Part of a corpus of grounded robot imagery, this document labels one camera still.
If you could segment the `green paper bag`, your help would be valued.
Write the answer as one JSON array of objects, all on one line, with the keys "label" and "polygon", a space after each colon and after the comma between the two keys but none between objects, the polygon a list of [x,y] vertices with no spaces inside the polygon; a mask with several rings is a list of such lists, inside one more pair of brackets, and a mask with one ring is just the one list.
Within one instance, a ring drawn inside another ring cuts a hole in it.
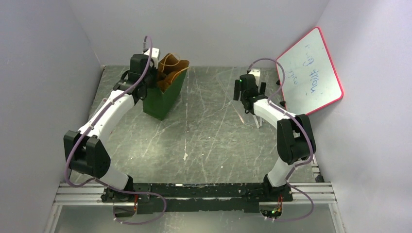
[{"label": "green paper bag", "polygon": [[148,89],[143,112],[163,121],[179,96],[189,68],[189,60],[168,53],[158,63],[156,86]]}]

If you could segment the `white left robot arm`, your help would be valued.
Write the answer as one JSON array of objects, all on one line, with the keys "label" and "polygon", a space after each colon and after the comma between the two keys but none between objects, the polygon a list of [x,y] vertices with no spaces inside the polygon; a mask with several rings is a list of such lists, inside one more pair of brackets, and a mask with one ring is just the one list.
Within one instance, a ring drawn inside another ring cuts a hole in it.
[{"label": "white left robot arm", "polygon": [[148,95],[148,89],[155,86],[159,56],[158,48],[134,54],[129,70],[122,74],[108,99],[95,115],[77,131],[68,131],[64,135],[67,182],[69,170],[72,170],[110,186],[115,190],[115,196],[123,202],[134,197],[132,177],[111,164],[105,145],[122,117],[139,100],[144,100]]}]

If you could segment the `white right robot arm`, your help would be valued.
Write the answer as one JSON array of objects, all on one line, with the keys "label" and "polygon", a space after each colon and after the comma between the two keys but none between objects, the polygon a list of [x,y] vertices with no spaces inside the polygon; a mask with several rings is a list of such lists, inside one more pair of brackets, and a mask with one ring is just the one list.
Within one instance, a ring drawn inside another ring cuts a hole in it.
[{"label": "white right robot arm", "polygon": [[292,114],[274,104],[265,95],[266,84],[257,85],[255,75],[248,73],[235,80],[234,100],[239,100],[246,114],[261,118],[276,128],[278,159],[264,177],[262,195],[273,201],[295,170],[310,164],[316,143],[309,117]]}]

